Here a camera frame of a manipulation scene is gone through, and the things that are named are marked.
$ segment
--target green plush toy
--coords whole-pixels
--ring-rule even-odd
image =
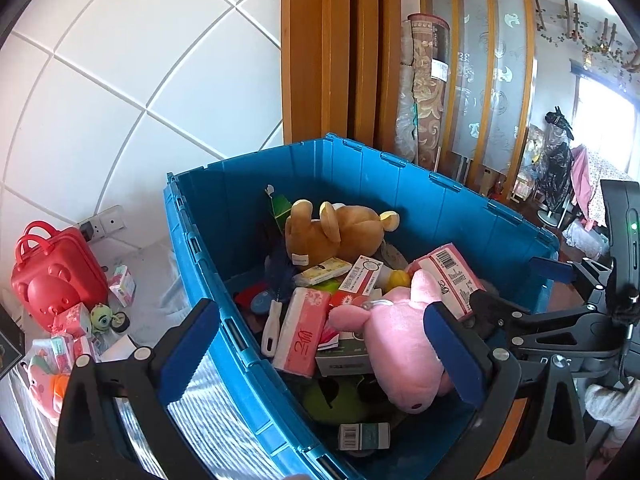
[[[316,422],[330,426],[357,424],[369,415],[358,395],[356,377],[326,377],[314,380],[307,389],[302,405]]]
[[[105,332],[109,329],[113,312],[110,307],[104,304],[97,304],[91,310],[91,324],[98,332]]]

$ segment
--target window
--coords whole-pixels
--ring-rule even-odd
[[[620,171],[628,171],[636,136],[636,108],[592,79],[578,78],[572,148],[584,144]]]

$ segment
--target pink stuffed pig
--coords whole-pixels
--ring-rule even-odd
[[[39,355],[31,358],[27,374],[31,386],[29,394],[36,408],[54,425],[58,425],[69,376],[55,374]]]
[[[396,287],[370,302],[369,310],[345,304],[329,313],[329,325],[336,330],[363,333],[380,387],[403,412],[423,412],[436,395],[452,388],[422,324],[425,309],[441,299],[433,276],[418,270],[411,289]]]

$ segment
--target pink box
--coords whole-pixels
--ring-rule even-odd
[[[74,356],[78,359],[82,354],[89,354],[94,361],[97,361],[98,352],[95,351],[95,346],[86,336],[79,337],[74,341]]]
[[[84,303],[78,303],[65,310],[53,320],[51,335],[61,335],[65,332],[73,336],[74,339],[83,335],[91,336],[91,317]]]
[[[131,306],[133,303],[133,293],[136,291],[136,282],[129,272],[129,267],[120,265],[116,267],[113,277],[109,280],[109,288],[118,298],[122,306]]]
[[[407,267],[407,272],[413,276],[418,269],[426,270],[437,280],[442,303],[456,319],[470,316],[469,297],[479,288],[484,290],[484,286],[453,244],[445,244],[418,258]]]
[[[312,288],[299,287],[293,292],[273,358],[274,368],[290,374],[313,376],[330,298],[330,293]]]
[[[70,374],[74,367],[73,353],[74,338],[70,334],[63,332],[51,337],[53,355],[56,358],[58,371],[61,374]]]

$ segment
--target blue gripper pad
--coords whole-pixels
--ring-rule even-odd
[[[203,298],[178,326],[167,330],[154,348],[152,373],[163,406],[182,397],[218,333],[220,311]]]
[[[458,395],[478,410],[486,399],[486,385],[491,374],[491,361],[486,356],[482,359],[479,354],[483,352],[481,345],[487,353],[488,347],[475,333],[460,325],[441,301],[427,307],[422,322],[424,333]]]

